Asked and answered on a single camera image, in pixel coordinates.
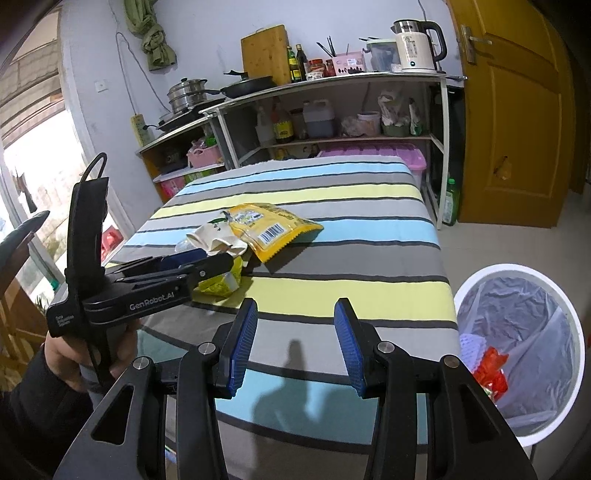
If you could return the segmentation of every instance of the door handle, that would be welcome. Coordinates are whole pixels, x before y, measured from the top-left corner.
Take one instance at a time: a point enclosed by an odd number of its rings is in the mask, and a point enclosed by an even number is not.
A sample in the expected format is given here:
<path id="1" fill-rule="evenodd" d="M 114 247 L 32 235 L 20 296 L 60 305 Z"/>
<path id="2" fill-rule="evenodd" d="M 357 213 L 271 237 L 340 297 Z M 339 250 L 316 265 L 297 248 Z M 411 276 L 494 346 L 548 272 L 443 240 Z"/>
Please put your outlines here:
<path id="1" fill-rule="evenodd" d="M 472 65 L 476 65 L 476 50 L 473 42 L 484 43 L 485 45 L 492 45 L 492 40 L 487 38 L 478 38 L 472 36 L 472 29 L 467 25 L 462 25 L 462 39 L 464 42 L 464 50 L 466 52 L 466 61 Z"/>
<path id="2" fill-rule="evenodd" d="M 487 45 L 492 45 L 492 40 L 488 40 L 487 38 L 469 37 L 469 40 L 477 41 L 480 43 L 486 43 Z"/>

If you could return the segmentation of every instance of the table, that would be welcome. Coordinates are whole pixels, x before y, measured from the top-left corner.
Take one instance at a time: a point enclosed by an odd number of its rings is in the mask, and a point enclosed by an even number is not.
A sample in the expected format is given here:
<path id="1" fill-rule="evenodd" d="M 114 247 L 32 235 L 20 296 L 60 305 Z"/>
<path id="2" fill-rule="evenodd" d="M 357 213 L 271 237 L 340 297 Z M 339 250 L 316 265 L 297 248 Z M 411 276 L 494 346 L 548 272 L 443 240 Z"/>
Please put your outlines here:
<path id="1" fill-rule="evenodd" d="M 114 261 L 170 254 L 187 232 L 243 202 L 283 206 L 324 230 L 306 244 L 296 239 L 267 264 L 250 262 L 228 299 L 201 294 L 192 306 L 147 317 L 140 352 L 155 361 L 181 356 L 211 340 L 245 296 L 254 298 L 259 322 L 243 387 L 233 400 L 216 402 L 228 472 L 243 480 L 361 479 L 377 403 L 348 385 L 332 325 L 335 301 L 348 297 L 360 319 L 411 355 L 459 355 L 436 229 L 399 157 L 269 161 L 189 184 Z M 418 413 L 424 452 L 423 398 Z"/>

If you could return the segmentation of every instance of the white trash bin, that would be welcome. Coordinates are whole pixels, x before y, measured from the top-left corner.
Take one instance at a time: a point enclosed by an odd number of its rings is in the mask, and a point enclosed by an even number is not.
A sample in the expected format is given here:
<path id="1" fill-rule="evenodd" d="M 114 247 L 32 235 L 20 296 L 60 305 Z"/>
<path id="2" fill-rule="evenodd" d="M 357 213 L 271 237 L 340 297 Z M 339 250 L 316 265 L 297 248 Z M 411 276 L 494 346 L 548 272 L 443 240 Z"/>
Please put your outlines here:
<path id="1" fill-rule="evenodd" d="M 509 354 L 509 390 L 496 405 L 520 444 L 542 441 L 570 411 L 583 378 L 584 337 L 573 305 L 548 277 L 513 264 L 476 272 L 454 303 L 460 335 L 484 337 L 486 347 Z"/>

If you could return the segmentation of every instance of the wooden door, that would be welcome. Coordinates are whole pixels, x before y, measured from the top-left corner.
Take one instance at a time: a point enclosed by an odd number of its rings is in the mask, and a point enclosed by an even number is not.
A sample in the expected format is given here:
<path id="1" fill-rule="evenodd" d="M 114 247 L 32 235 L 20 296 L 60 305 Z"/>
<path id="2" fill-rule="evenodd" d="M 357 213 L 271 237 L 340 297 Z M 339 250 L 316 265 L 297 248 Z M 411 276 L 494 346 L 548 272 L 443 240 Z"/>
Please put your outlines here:
<path id="1" fill-rule="evenodd" d="M 527 0 L 447 3 L 468 77 L 460 221 L 554 226 L 574 144 L 566 47 Z"/>

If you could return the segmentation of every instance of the hand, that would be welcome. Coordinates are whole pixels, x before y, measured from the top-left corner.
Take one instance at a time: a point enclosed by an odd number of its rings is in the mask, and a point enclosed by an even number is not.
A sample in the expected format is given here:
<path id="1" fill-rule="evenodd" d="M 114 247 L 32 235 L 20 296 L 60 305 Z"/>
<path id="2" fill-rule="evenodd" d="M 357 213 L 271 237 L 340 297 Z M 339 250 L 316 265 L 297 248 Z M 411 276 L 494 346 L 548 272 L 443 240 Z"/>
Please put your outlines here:
<path id="1" fill-rule="evenodd" d="M 111 375 L 115 379 L 125 371 L 136 355 L 138 343 L 138 328 L 140 320 L 134 320 L 127 325 L 125 333 L 117 347 L 117 358 L 111 365 Z M 96 361 L 100 361 L 100 354 L 94 351 Z M 85 392 L 86 386 L 80 374 L 80 365 L 92 368 L 92 361 L 88 353 L 86 342 L 74 337 L 53 338 L 47 333 L 45 339 L 45 360 L 49 370 L 61 378 L 70 388 Z"/>

